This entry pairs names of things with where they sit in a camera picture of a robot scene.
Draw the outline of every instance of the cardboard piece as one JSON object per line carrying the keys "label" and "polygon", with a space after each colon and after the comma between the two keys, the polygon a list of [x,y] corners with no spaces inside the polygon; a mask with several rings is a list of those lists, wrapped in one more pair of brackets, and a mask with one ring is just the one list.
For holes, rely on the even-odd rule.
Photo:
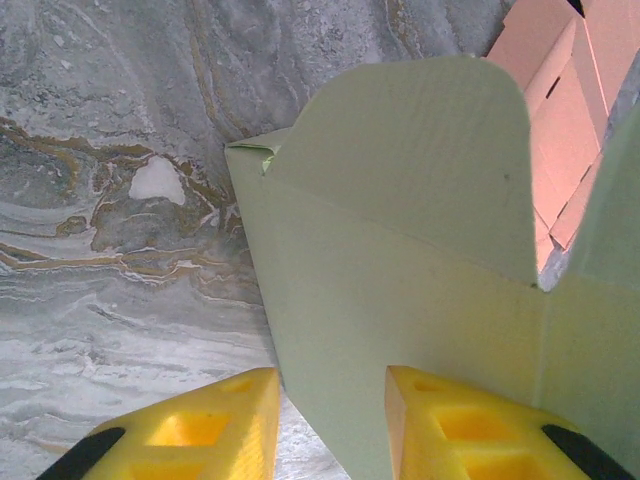
{"label": "cardboard piece", "polygon": [[[591,270],[574,265],[551,295],[532,288],[534,221],[545,224],[532,208],[529,130],[506,72],[450,57],[358,67],[324,86],[289,131],[227,148],[285,389],[353,479],[391,476],[382,400],[391,364],[589,417],[577,423],[640,472],[631,378],[640,294],[584,278],[635,263],[609,252],[592,265],[587,248],[574,261]],[[617,160],[603,160],[611,176],[608,161]],[[585,220],[578,250],[597,232],[607,245],[607,232],[626,225],[629,205],[616,204],[603,228],[600,177],[589,207],[600,220]],[[620,233],[638,234],[621,240],[635,255],[640,232]],[[583,301],[587,290],[604,306]],[[597,362],[568,349],[571,335],[599,348]],[[627,377],[618,383],[615,371]],[[592,378],[604,383],[580,390]]]}
{"label": "cardboard piece", "polygon": [[[579,180],[597,168],[608,116],[640,48],[640,2],[589,0],[582,7],[584,17],[566,0],[518,0],[487,56],[524,92],[534,130],[535,210],[547,236],[563,232],[554,238],[564,248],[586,205],[587,187],[575,195]],[[580,205],[560,216],[570,199]],[[536,238],[541,269],[548,239]]]}

